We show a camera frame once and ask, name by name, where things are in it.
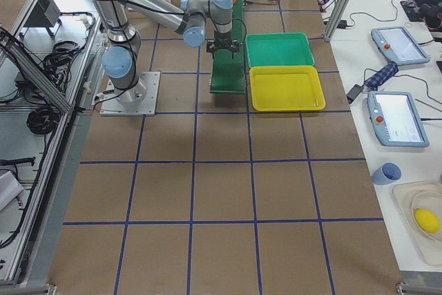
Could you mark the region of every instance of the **tablet screen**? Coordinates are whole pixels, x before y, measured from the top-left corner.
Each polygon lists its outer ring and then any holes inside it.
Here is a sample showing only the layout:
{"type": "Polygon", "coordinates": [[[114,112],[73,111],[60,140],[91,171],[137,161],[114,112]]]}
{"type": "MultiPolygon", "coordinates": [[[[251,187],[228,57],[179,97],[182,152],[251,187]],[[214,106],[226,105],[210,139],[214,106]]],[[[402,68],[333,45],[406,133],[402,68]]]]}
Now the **tablet screen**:
{"type": "Polygon", "coordinates": [[[382,29],[379,32],[384,38],[385,43],[391,46],[391,50],[399,60],[407,61],[425,58],[403,29],[382,29]]]}
{"type": "Polygon", "coordinates": [[[389,141],[423,142],[407,95],[376,94],[376,101],[384,114],[389,141]]]}

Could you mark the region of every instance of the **white desk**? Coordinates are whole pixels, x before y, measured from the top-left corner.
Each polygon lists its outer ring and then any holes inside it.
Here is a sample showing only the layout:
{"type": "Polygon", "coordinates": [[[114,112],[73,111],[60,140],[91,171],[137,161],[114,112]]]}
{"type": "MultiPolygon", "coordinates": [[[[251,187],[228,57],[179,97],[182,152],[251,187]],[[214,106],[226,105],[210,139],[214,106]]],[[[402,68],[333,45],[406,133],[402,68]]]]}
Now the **white desk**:
{"type": "MultiPolygon", "coordinates": [[[[378,70],[387,64],[372,41],[370,31],[372,28],[403,26],[404,23],[408,22],[399,1],[394,1],[398,7],[398,17],[395,21],[379,22],[367,15],[354,15],[356,25],[353,28],[337,29],[332,36],[331,46],[346,91],[349,91],[354,84],[362,84],[365,68],[378,70]]],[[[346,19],[348,24],[352,24],[349,20],[349,14],[353,12],[368,12],[379,19],[393,19],[395,15],[391,0],[350,0],[342,19],[346,19]]],[[[329,11],[323,14],[323,17],[328,17],[330,14],[329,11]]],[[[412,27],[408,30],[419,43],[427,42],[432,38],[423,23],[412,23],[412,27]]],[[[430,63],[402,66],[399,68],[400,72],[397,75],[408,74],[425,79],[430,87],[430,96],[442,101],[442,74],[435,64],[435,60],[441,58],[442,44],[431,43],[424,46],[423,49],[431,56],[430,63]]],[[[373,72],[368,71],[367,77],[371,75],[373,75],[373,72]]],[[[423,82],[409,77],[391,78],[380,89],[408,91],[411,92],[414,99],[417,98],[437,108],[442,108],[442,105],[426,97],[423,82]]],[[[369,121],[366,101],[366,95],[360,95],[351,105],[351,111],[370,172],[373,173],[384,162],[394,162],[400,166],[403,174],[402,178],[394,184],[375,185],[398,266],[401,271],[442,272],[442,266],[431,266],[422,259],[407,223],[396,206],[392,193],[392,189],[397,184],[422,180],[440,181],[442,172],[440,162],[442,122],[424,123],[430,141],[430,146],[427,148],[382,146],[376,139],[369,121]]],[[[416,107],[421,117],[442,116],[440,112],[421,103],[416,102],[416,107]]]]}

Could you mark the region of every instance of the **green conveyor belt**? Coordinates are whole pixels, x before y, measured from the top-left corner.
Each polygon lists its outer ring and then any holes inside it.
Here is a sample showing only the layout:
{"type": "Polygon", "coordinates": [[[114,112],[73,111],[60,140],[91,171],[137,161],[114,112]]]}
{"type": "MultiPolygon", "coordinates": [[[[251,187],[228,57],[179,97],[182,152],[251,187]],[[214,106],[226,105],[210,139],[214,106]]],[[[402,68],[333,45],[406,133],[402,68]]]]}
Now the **green conveyor belt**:
{"type": "MultiPolygon", "coordinates": [[[[236,0],[233,5],[233,18],[242,20],[242,0],[236,0]]],[[[243,26],[241,21],[232,23],[232,39],[243,43],[243,26]]],[[[211,93],[244,93],[245,70],[244,70],[244,48],[240,52],[232,54],[228,50],[218,50],[214,53],[212,76],[210,83],[211,93]]]]}

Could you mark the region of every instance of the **yellow fruit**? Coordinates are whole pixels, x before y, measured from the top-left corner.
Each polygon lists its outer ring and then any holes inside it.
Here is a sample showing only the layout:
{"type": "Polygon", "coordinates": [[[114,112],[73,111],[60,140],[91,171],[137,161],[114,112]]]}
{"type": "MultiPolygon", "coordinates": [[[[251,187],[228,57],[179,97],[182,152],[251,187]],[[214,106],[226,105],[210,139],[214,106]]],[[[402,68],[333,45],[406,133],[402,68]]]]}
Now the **yellow fruit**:
{"type": "Polygon", "coordinates": [[[429,233],[436,233],[441,227],[436,215],[427,209],[416,209],[414,219],[416,219],[420,228],[429,233]]]}

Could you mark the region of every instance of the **yellow bin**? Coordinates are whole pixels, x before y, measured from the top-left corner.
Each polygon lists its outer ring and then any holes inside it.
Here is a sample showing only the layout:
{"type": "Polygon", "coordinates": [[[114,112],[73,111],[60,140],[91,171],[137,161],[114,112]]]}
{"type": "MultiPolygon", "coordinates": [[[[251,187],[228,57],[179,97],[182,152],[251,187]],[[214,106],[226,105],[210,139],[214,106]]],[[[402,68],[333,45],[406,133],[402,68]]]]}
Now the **yellow bin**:
{"type": "Polygon", "coordinates": [[[251,98],[257,111],[319,111],[323,89],[313,66],[250,68],[251,98]]]}

